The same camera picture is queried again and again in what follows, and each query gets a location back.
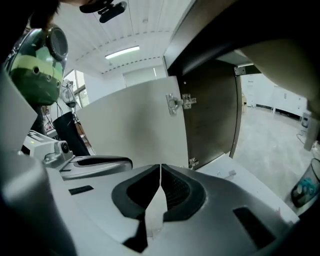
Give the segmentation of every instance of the white wall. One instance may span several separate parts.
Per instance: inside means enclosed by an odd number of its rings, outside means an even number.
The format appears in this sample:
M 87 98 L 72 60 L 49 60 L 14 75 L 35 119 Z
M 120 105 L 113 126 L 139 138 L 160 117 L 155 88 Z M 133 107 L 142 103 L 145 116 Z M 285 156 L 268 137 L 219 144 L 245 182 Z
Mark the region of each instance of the white wall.
M 158 65 L 124 74 L 120 72 L 107 73 L 100 77 L 84 74 L 84 81 L 89 102 L 92 103 L 124 88 L 165 77 L 167 77 L 167 73 L 164 66 Z

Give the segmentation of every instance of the gray floor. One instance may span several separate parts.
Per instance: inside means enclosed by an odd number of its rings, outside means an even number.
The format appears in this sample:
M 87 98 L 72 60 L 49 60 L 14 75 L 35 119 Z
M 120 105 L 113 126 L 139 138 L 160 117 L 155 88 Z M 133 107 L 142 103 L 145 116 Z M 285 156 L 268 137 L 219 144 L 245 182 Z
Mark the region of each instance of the gray floor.
M 233 159 L 285 200 L 313 158 L 297 139 L 300 129 L 298 120 L 246 107 Z

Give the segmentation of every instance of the white ceiling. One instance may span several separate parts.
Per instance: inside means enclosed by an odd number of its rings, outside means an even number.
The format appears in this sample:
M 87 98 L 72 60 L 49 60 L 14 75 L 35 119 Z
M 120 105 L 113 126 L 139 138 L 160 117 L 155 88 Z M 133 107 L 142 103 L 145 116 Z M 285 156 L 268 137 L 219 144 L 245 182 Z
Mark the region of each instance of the white ceiling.
M 77 69 L 95 76 L 113 71 L 135 70 L 162 62 L 173 32 L 195 0 L 126 0 L 124 13 L 107 23 L 99 22 L 97 13 L 85 14 L 79 8 L 62 4 L 54 18 L 66 34 L 69 54 L 66 72 Z M 140 46 L 110 60 L 105 55 Z

